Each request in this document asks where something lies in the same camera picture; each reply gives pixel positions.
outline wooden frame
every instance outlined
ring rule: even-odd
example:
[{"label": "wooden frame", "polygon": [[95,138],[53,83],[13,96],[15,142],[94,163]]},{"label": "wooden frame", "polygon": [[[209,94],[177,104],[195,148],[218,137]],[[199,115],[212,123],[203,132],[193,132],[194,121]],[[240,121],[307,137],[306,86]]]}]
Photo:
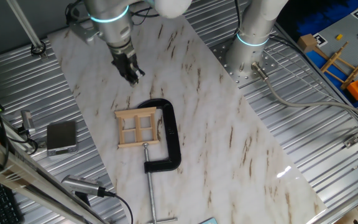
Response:
[{"label": "wooden frame", "polygon": [[[125,111],[115,111],[114,113],[118,119],[118,131],[119,131],[119,145],[118,147],[133,147],[133,146],[141,146],[143,143],[147,142],[149,144],[157,144],[159,141],[157,139],[157,130],[155,127],[155,110],[156,107],[151,108],[142,108],[142,109],[134,109],[134,110],[125,110]],[[150,117],[150,127],[142,128],[140,126],[140,118]],[[135,128],[132,129],[124,129],[122,121],[124,119],[135,119]],[[143,130],[152,130],[153,140],[151,141],[143,141],[142,131]],[[135,142],[125,143],[125,133],[126,132],[134,132],[135,133]]]},{"label": "wooden frame", "polygon": [[[325,58],[323,55],[322,57],[324,57],[327,62],[321,67],[321,71],[324,73],[326,72],[328,75],[334,77],[336,80],[340,81],[342,83],[341,85],[341,89],[342,90],[345,90],[347,88],[347,86],[349,86],[349,84],[353,81],[353,79],[358,75],[358,66],[353,66],[351,64],[349,64],[348,62],[346,62],[345,60],[341,59],[339,56],[341,56],[342,54],[342,50],[346,47],[346,45],[348,44],[349,42],[347,41],[337,52],[335,52],[335,54],[331,57],[331,58]],[[334,65],[335,67],[337,67],[338,69],[340,69],[336,64],[335,64],[335,61],[338,60],[340,62],[342,62],[343,64],[347,65],[348,67],[352,68],[353,69],[353,72],[348,75],[347,79],[345,81],[341,80],[340,78],[338,78],[336,75],[332,74],[331,72],[328,71],[328,68],[331,66],[331,65]]]}]

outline white marble board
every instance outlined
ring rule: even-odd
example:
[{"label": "white marble board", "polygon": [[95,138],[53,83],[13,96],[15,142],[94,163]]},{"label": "white marble board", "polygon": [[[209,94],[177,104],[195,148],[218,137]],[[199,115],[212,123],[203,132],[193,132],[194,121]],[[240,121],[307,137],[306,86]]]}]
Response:
[{"label": "white marble board", "polygon": [[[134,28],[132,41],[146,73],[135,88],[111,65],[103,41],[88,46],[69,30],[48,38],[134,223],[151,220],[144,150],[117,147],[114,111],[151,98],[172,103],[182,154],[177,170],[152,174],[157,218],[306,223],[326,209],[184,17],[147,19]],[[151,160],[167,156],[161,113],[155,120],[160,143],[150,145]]]}]

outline black cable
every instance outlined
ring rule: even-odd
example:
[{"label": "black cable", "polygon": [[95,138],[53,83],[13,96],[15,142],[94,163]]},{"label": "black cable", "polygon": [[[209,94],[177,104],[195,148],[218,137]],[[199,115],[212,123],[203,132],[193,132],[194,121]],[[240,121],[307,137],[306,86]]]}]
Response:
[{"label": "black cable", "polygon": [[4,162],[2,163],[2,169],[5,169],[9,158],[9,141],[6,136],[5,125],[4,125],[4,121],[2,120],[1,114],[0,114],[0,126],[2,131],[2,133],[0,133],[0,142],[2,145],[5,145],[5,149],[6,149]]},{"label": "black cable", "polygon": [[116,195],[115,193],[108,192],[108,191],[106,191],[106,192],[104,193],[104,195],[105,195],[105,196],[109,196],[109,197],[116,197],[116,198],[118,198],[120,201],[122,201],[122,202],[126,205],[126,207],[128,208],[129,213],[130,213],[130,215],[131,215],[131,224],[134,224],[134,216],[133,216],[133,214],[132,214],[132,210],[131,210],[130,206],[128,205],[128,203],[127,203],[124,199],[122,199],[120,196]]},{"label": "black cable", "polygon": [[236,5],[236,13],[237,13],[237,28],[234,31],[234,35],[236,35],[240,31],[241,18],[240,18],[240,7],[238,0],[234,0],[234,4]]},{"label": "black cable", "polygon": [[34,145],[34,150],[29,154],[29,156],[35,154],[38,150],[38,143],[36,141],[34,141],[33,139],[31,139],[29,136],[27,136],[27,140],[25,141],[19,141],[13,138],[9,138],[11,141],[17,142],[17,143],[21,143],[21,144],[25,144],[25,143],[32,143]]},{"label": "black cable", "polygon": [[[149,10],[147,10],[147,12],[146,12],[146,15],[145,15],[145,16],[147,16],[147,15],[149,14],[150,9],[151,9],[151,7],[149,7]],[[138,24],[134,24],[134,26],[139,26],[139,25],[142,25],[142,23],[143,23],[145,20],[146,20],[146,17],[143,17],[142,22],[140,22],[140,23],[138,23]]]},{"label": "black cable", "polygon": [[152,17],[158,17],[158,16],[160,16],[160,14],[153,14],[153,15],[142,15],[142,14],[140,14],[140,12],[145,12],[145,11],[149,11],[149,10],[151,10],[152,9],[152,7],[148,7],[148,8],[145,8],[145,9],[141,9],[141,10],[139,10],[139,11],[136,11],[136,12],[132,12],[131,11],[131,16],[139,16],[139,17],[146,17],[146,18],[152,18]]}]

